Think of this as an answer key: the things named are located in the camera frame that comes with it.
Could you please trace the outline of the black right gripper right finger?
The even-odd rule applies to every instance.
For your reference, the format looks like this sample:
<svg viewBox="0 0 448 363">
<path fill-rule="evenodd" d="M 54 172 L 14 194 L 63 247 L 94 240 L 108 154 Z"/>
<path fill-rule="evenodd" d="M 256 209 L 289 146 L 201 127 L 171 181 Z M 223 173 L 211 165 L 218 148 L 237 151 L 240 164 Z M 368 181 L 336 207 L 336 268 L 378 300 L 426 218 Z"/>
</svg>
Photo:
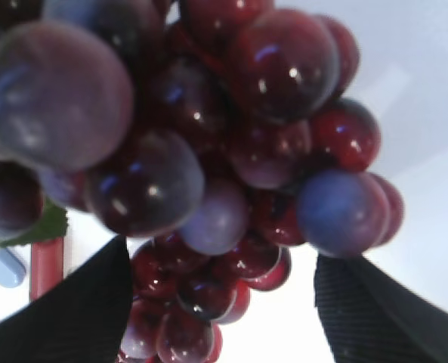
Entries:
<svg viewBox="0 0 448 363">
<path fill-rule="evenodd" d="M 448 362 L 448 313 L 364 257 L 318 256 L 315 306 L 336 362 Z"/>
</svg>

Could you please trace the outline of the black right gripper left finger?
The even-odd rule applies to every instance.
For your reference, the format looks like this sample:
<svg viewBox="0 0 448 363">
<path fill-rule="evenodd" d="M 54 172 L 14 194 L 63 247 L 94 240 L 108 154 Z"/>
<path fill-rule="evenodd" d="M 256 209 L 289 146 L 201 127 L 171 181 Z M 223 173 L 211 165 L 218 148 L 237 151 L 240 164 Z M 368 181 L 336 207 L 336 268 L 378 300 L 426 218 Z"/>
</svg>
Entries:
<svg viewBox="0 0 448 363">
<path fill-rule="evenodd" d="M 126 239 L 0 322 L 0 362 L 115 362 L 133 301 Z"/>
</svg>

